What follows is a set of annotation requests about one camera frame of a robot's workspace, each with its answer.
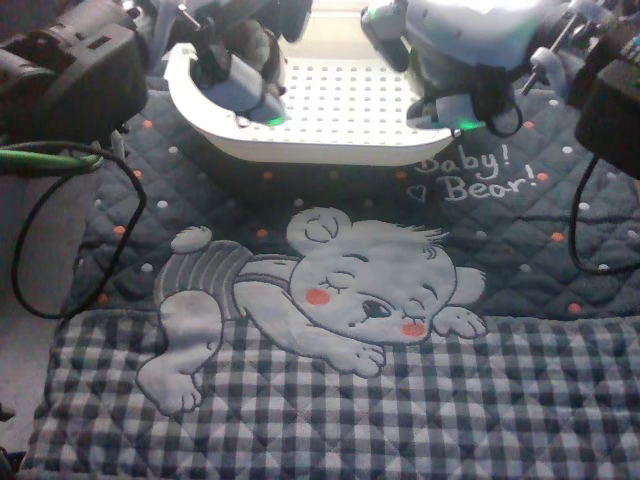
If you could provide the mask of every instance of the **red cheek circle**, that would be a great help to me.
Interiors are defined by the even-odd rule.
[[[311,305],[326,305],[329,303],[329,300],[331,300],[331,297],[326,290],[314,288],[307,292],[307,302]]]
[[[421,337],[427,331],[427,327],[422,323],[407,323],[402,326],[402,333],[407,337]]]

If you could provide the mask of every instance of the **bear ear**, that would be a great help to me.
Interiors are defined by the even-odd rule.
[[[350,229],[346,213],[335,208],[312,208],[291,219],[287,240],[302,255],[308,255]]]

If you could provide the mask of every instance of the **gray floor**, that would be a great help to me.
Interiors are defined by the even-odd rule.
[[[71,267],[85,226],[85,213],[92,205],[94,176],[80,177],[69,183],[46,205],[25,245],[22,264],[22,285],[27,298],[41,309],[55,311],[60,307],[71,283]],[[5,228],[3,240],[11,243],[16,221],[24,218],[28,209],[51,183],[49,180],[29,182],[21,189],[15,179],[0,183],[0,211]],[[14,221],[6,209],[19,211]],[[7,232],[11,223],[12,232]],[[7,272],[2,272],[0,285],[7,285]],[[33,412],[42,398],[49,346],[55,321],[42,320],[27,314],[10,292],[0,299],[0,402],[17,411],[7,423],[0,423],[0,445],[8,451],[27,447],[32,431]]]

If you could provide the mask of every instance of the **checkered fabric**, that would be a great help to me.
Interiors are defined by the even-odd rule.
[[[90,313],[55,341],[24,474],[637,478],[640,318],[487,322],[389,349],[369,380],[230,322],[202,406],[169,418],[134,383],[163,348],[156,317]]]

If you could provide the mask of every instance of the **white tray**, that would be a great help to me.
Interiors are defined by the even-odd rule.
[[[433,157],[452,140],[449,130],[406,126],[406,110],[415,95],[401,75],[375,57],[290,56],[283,98],[288,121],[278,127],[247,128],[240,128],[231,112],[200,93],[189,76],[191,58],[197,56],[189,44],[176,45],[170,54],[165,78],[172,100],[211,143],[236,158],[402,166]]]

